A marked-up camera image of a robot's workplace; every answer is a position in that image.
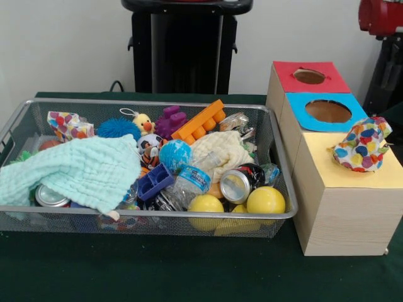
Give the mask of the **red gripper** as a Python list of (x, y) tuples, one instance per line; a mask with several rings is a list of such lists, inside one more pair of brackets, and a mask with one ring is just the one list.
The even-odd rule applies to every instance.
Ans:
[[(358, 23), (370, 35), (402, 34), (402, 1), (361, 0)], [(390, 98), (399, 82), (399, 41), (383, 37), (378, 58), (377, 85)]]

